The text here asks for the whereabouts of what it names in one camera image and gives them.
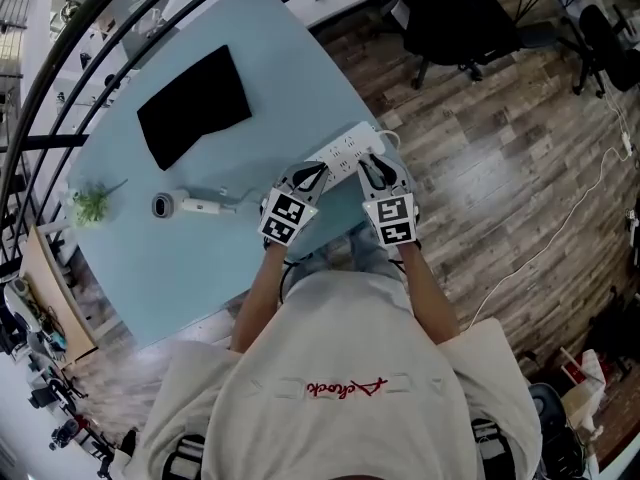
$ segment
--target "white t-shirt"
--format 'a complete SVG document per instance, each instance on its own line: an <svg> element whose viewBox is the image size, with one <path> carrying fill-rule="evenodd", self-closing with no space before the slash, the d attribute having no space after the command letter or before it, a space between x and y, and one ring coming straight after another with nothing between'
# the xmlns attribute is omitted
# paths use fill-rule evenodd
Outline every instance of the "white t-shirt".
<svg viewBox="0 0 640 480"><path fill-rule="evenodd" d="M177 361L128 478L160 479L179 438L206 432L203 480L478 480L477 417L501 428L518 479L540 459L538 416L498 322L436 346L403 285L382 276L314 274L244 355L200 345Z"/></svg>

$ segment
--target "strap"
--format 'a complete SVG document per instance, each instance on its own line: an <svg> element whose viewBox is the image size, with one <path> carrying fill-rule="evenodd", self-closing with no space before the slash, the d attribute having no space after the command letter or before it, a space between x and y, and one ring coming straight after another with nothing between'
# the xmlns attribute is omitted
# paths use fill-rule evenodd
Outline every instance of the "strap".
<svg viewBox="0 0 640 480"><path fill-rule="evenodd" d="M516 466L511 447L493 421L475 419L471 422L476 445L482 457L486 480L516 480Z"/></svg>
<svg viewBox="0 0 640 480"><path fill-rule="evenodd" d="M162 480L200 480L203 456L204 437L184 436L164 463Z"/></svg>

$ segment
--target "wooden floor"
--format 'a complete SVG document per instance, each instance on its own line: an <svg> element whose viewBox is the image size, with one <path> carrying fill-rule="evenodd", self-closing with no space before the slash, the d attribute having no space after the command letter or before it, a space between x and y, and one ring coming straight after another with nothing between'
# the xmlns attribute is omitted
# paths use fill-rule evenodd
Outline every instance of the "wooden floor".
<svg viewBox="0 0 640 480"><path fill-rule="evenodd" d="M518 0L500 1L515 13ZM615 1L623 10L640 7ZM560 13L556 0L541 0L527 20L557 20ZM376 9L364 9L318 39L380 124L400 134L401 155L418 184L423 252L468 324L498 282L548 244L597 181L608 148L624 154L618 120L591 82L581 96L572 93L579 62L560 47L502 58L483 68L476 84L455 67L434 66L415 91L409 82L418 59L400 37L374 37L378 21ZM611 96L637 137L637 90L612 89ZM480 318L502 322L525 373L535 367L525 350L544 361L560 346L579 348L611 285L635 290L624 211L635 202L638 181L633 161L609 152L602 183L563 232L484 306ZM213 341L214 328L207 319L181 336ZM144 426L172 346L165 340L136 352L120 325L77 365L90 394L85 410L107 435Z"/></svg>

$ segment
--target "light blue table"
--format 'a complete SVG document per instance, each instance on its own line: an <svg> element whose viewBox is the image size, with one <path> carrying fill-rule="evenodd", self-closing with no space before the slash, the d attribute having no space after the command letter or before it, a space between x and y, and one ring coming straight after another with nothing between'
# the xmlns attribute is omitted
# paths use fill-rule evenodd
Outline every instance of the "light blue table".
<svg viewBox="0 0 640 480"><path fill-rule="evenodd" d="M166 172L147 149L136 111L196 61L228 44L253 113L204 136ZM195 95L185 94L185 98ZM224 112L212 108L211 112ZM171 109L158 119L181 119ZM215 313L246 290L264 254L258 202L290 164L373 116L325 51L280 0L220 0L133 78L82 148L69 186L113 186L111 216L77 231L91 270L139 346ZM390 157L396 153L388 142ZM248 193L235 215L151 213L161 191L192 197ZM357 176L322 196L320 215L294 244L306 254L361 222Z"/></svg>

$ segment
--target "black railing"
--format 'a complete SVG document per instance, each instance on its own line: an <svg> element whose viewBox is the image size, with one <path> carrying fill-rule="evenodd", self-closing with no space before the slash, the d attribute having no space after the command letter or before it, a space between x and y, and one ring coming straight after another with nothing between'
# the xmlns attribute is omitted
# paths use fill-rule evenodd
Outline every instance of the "black railing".
<svg viewBox="0 0 640 480"><path fill-rule="evenodd" d="M125 22L119 26L119 28L113 33L107 43L102 47L100 52L95 55L90 64L84 69L80 79L74 86L69 96L65 99L62 108L60 109L58 116L56 117L49 135L46 137L29 137L29 130L33 125L38 110L42 105L47 91L52 87L52 84L58 75L60 69L66 62L67 58L71 55L74 48L84 36L89 27L98 19L100 14L106 9L106 7L113 0L86 0L80 5L76 14L69 21L67 26L62 30L58 39L54 43L47 59L43 63L38 75L36 76L31 89L25 99L22 111L19 115L19 120L16 125L13 137L10 139L7 148L3 151L0 149L0 153L6 152L4 165L2 167L0 177L0 229L4 229L8 224L15 226L18 231L12 232L13 244L10 251L6 251L4 240L0 241L0 252L3 255L4 262L15 265L14 258L20 255L20 237L23 236L20 233L20 229L27 233L27 226L25 224L25 218L27 215L27 209L31 208L36 225L42 224L45 207L51 197L53 187L55 186L62 169L68 161L71 152L74 148L81 146L86 140L85 130L91 122L92 118L96 115L98 110L103 107L107 102L111 93L119 87L122 80L127 76L130 70L145 56L151 49L158 44L158 42L178 24L183 18L193 12L198 6L207 0L192 0L179 12L177 12L169 21L164 23L160 28L156 29L154 33L147 39L145 43L131 56L126 64L111 78L105 89L100 96L95 99L91 105L89 111L83 118L80 125L75 129L74 135L58 135L58 131L62 126L64 119L67 117L72 106L75 104L81 91L85 88L89 82L91 76L96 72L97 68L105 60L107 55L116 47L116 45L124 38L124 36L133 28L133 26L140 21L140 19L148 13L153 6L160 2L160 0L145 0L143 4L133 12ZM53 175L49 179L47 188L44 192L42 201L34 204L34 186L36 179L41 171L43 162L47 156L49 149L64 147L65 151L61 156ZM10 216L7 209L7 201L10 193L12 192L12 184L14 183L14 174L19 162L22 158L22 152L27 150L39 149L40 154L36 159L33 166L31 166L31 173L24 190L25 197L22 202L19 202L19 211L17 215ZM53 222L61 210L61 203L58 202L53 209L52 215L49 218L49 222ZM58 235L54 239L55 243L58 243Z"/></svg>

